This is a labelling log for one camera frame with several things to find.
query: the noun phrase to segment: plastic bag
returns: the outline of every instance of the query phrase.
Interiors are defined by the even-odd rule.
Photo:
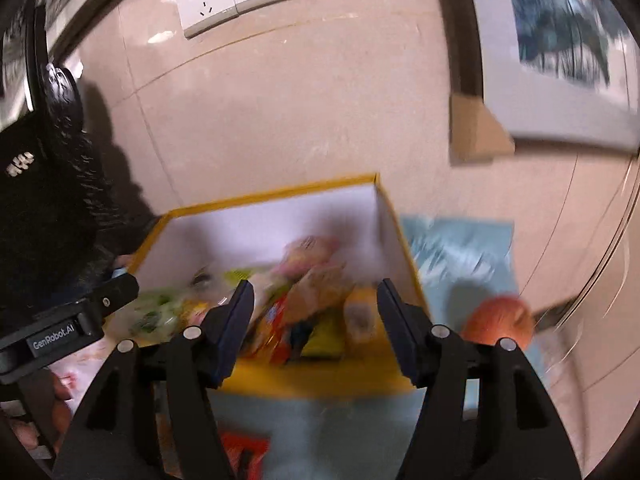
[[[332,306],[342,306],[352,289],[344,266],[314,267],[287,294],[283,322],[294,324]]]
[[[254,288],[254,312],[249,327],[262,315],[266,308],[279,300],[290,289],[291,284],[284,276],[263,267],[232,269],[224,273],[226,284],[232,287],[229,299],[240,280],[248,280]]]

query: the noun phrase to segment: floor tile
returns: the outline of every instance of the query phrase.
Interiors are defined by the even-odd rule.
[[[612,200],[620,194],[629,166],[624,155],[579,155],[574,177],[553,235],[522,295],[533,310],[576,296],[606,247],[593,244]],[[609,241],[617,225],[607,221]],[[591,263],[591,269],[583,263]]]
[[[619,229],[626,209],[629,206],[634,188],[634,181],[638,177],[638,159],[635,158],[628,166],[628,171],[623,177],[616,192],[614,193],[605,214],[597,224],[586,247],[584,259],[577,265],[575,275],[569,288],[573,290],[581,289],[588,279],[596,271],[600,262],[612,243],[616,231]]]
[[[440,15],[437,0],[289,0],[253,10],[186,40],[173,0],[124,0],[120,4],[124,39],[136,88],[168,70],[223,45],[241,41],[274,28],[300,23],[350,19],[361,14]],[[161,43],[150,43],[165,33]],[[424,31],[429,38],[429,31]],[[431,41],[442,41],[441,37]]]
[[[628,261],[625,280],[625,246],[628,243],[631,256],[638,253],[637,230],[629,228],[604,272],[563,327],[567,338],[579,337],[574,354],[583,388],[596,383],[639,346],[640,285],[633,276],[640,272],[640,262],[635,257]]]
[[[105,173],[113,180],[117,200],[132,214],[149,209],[162,214],[180,203],[149,137],[138,98],[133,95],[110,110],[95,88],[88,97],[87,130],[102,152]]]
[[[120,31],[118,9],[112,10],[80,42],[82,79],[100,87],[107,106],[133,94],[133,81]]]
[[[639,366],[640,352],[636,352],[584,393],[589,467],[610,449],[638,404]]]
[[[446,52],[425,43],[418,24],[433,26],[394,17],[279,30],[143,88],[181,198],[376,170],[436,177],[447,167]]]
[[[545,385],[574,447],[578,464],[584,466],[584,409],[582,391],[571,354],[562,333],[553,329],[537,333],[535,341],[547,368]]]

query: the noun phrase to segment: person's hand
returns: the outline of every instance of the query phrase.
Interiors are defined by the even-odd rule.
[[[59,453],[60,446],[62,446],[62,439],[65,436],[66,430],[69,428],[69,424],[71,424],[71,410],[64,402],[65,400],[71,399],[71,394],[69,394],[69,390],[65,388],[64,384],[60,382],[60,379],[55,374],[51,374],[51,379],[53,380],[53,392],[56,397],[53,401],[51,419],[53,421],[53,427],[56,428],[60,434],[53,449],[56,453]],[[29,424],[15,419],[11,419],[9,424],[12,430],[14,430],[15,436],[27,450],[31,451],[38,447],[38,433]]]

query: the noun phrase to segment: open box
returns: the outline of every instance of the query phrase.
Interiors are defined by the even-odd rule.
[[[186,286],[194,273],[282,259],[308,235],[338,238],[332,261],[357,283],[391,278],[407,303],[426,308],[398,218],[377,175],[309,184],[172,210],[136,253],[129,272],[140,290]],[[412,389],[395,356],[269,365],[239,358],[226,392],[271,397],[353,397]]]

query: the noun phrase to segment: metal screw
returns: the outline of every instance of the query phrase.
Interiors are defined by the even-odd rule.
[[[451,330],[449,330],[444,325],[434,325],[433,328],[431,329],[431,333],[437,338],[444,339],[446,337],[449,337]]]
[[[184,329],[184,332],[182,332],[185,339],[197,339],[200,337],[200,334],[202,334],[202,330],[199,326],[188,326]]]
[[[500,346],[507,352],[513,352],[518,347],[516,342],[508,337],[503,337],[502,339],[500,339]]]
[[[123,339],[118,343],[118,352],[126,354],[133,350],[133,341],[131,339]]]

